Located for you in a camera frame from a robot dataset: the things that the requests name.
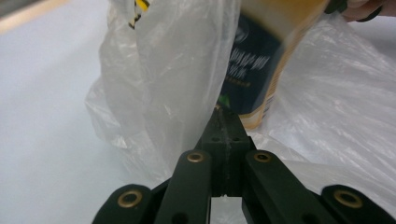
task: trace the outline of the can label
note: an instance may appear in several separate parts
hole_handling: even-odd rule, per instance
[[[239,115],[262,106],[282,54],[281,41],[241,13],[218,104]]]

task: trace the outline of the finger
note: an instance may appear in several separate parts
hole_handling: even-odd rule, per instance
[[[342,14],[349,18],[364,19],[381,7],[386,1],[385,0],[371,0],[361,7],[351,8],[349,7]]]
[[[361,7],[368,1],[369,0],[347,0],[347,6],[352,8]]]

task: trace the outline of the brass screw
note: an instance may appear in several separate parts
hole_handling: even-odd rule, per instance
[[[118,203],[120,207],[130,208],[137,206],[142,201],[143,195],[139,190],[128,190],[121,194],[118,199]]]
[[[271,155],[267,152],[258,152],[254,155],[254,159],[260,162],[268,162],[271,160]]]
[[[192,152],[187,156],[187,160],[191,162],[200,162],[204,160],[204,155],[199,152]]]
[[[334,198],[337,200],[337,202],[351,208],[361,208],[363,206],[363,201],[361,198],[347,190],[336,190],[334,192]]]

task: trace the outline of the clear plastic bag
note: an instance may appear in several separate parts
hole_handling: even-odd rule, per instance
[[[193,149],[225,77],[239,1],[153,1],[132,29],[134,1],[112,0],[102,75],[86,105],[97,134],[142,173],[170,176]]]
[[[154,180],[149,187],[193,148],[225,75],[239,3],[200,2],[154,2],[133,31],[124,1],[112,1],[102,76],[86,104],[98,135],[127,148],[124,162]],[[308,189],[347,185],[396,217],[395,71],[339,15],[323,16],[290,58],[262,126],[248,134]],[[240,199],[214,199],[211,223],[246,223],[240,207]]]

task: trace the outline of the white table surface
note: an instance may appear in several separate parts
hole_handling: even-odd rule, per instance
[[[91,223],[115,189],[148,183],[94,135],[84,106],[100,74],[106,8],[71,0],[0,35],[1,224]],[[352,26],[396,59],[394,18]]]

